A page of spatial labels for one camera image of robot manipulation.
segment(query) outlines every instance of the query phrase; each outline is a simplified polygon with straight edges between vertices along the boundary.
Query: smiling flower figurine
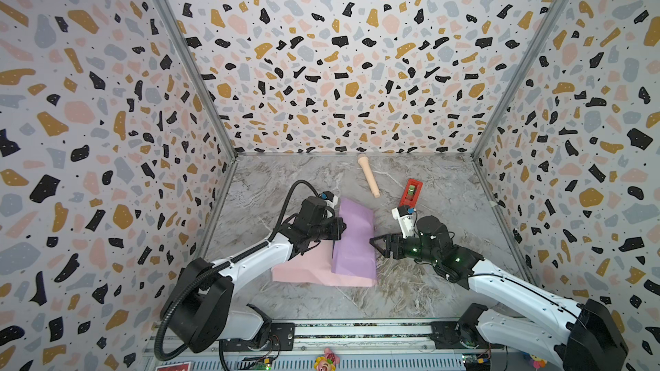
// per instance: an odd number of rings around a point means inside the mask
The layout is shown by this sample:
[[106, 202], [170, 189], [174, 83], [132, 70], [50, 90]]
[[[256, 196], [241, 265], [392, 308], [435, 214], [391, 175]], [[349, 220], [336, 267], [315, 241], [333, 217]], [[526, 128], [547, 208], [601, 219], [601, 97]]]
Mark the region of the smiling flower figurine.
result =
[[318, 357], [314, 363], [316, 371], [334, 371], [335, 364], [339, 363], [339, 357], [329, 348], [323, 352], [323, 357]]

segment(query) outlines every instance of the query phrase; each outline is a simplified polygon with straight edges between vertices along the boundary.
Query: purple paper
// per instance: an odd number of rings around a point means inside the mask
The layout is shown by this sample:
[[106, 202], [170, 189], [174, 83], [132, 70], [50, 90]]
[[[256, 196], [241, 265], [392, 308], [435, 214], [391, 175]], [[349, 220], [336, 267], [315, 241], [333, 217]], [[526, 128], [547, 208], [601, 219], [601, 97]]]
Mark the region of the purple paper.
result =
[[339, 216], [346, 223], [341, 240], [334, 243], [332, 272], [346, 276], [376, 279], [374, 211], [347, 198], [341, 198]]

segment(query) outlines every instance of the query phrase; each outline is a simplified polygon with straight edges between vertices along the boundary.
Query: red plastic object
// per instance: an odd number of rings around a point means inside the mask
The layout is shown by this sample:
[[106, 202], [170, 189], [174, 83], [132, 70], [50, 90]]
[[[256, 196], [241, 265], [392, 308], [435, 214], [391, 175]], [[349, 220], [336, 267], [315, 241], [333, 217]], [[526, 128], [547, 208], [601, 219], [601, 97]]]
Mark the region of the red plastic object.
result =
[[[408, 179], [408, 185], [406, 185], [406, 188], [403, 191], [399, 206], [408, 205], [409, 207], [414, 208], [415, 204], [417, 203], [417, 198], [419, 198], [419, 194], [422, 192], [422, 185], [424, 184], [416, 179]], [[412, 198], [410, 198], [410, 195], [408, 194], [411, 186], [415, 189], [415, 191], [412, 193]]]

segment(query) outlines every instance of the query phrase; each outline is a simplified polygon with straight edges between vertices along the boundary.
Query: marble surface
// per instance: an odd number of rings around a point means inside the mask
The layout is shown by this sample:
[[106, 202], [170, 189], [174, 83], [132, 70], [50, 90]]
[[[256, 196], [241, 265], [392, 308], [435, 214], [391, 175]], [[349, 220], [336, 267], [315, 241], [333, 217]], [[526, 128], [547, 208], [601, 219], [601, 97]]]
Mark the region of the marble surface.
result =
[[[408, 178], [415, 178], [424, 183], [417, 202], [420, 217], [435, 215], [456, 233], [456, 244], [520, 276], [467, 157], [370, 157], [381, 192], [378, 199], [355, 156], [241, 156], [238, 161], [207, 260], [235, 255], [268, 236], [297, 179], [310, 181], [318, 192], [330, 190], [375, 210], [376, 235], [398, 232], [391, 209], [399, 204]], [[297, 187], [288, 213], [297, 211], [309, 194], [307, 187]], [[448, 283], [430, 266], [380, 256], [376, 262], [378, 284], [370, 288], [279, 283], [266, 272], [234, 298], [278, 319], [458, 317], [471, 302], [495, 305], [488, 297]]]

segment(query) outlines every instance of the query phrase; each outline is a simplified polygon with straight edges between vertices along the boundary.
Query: side wall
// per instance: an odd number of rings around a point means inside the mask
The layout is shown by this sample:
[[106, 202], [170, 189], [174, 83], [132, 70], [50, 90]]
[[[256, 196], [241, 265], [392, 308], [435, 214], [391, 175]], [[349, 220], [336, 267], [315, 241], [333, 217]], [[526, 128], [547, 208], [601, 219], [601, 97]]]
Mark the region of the side wall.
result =
[[134, 369], [224, 153], [150, 0], [0, 10], [0, 367]]
[[552, 0], [170, 0], [238, 151], [467, 152]]
[[571, 0], [478, 159], [539, 282], [606, 304], [628, 370], [660, 352], [659, 12]]

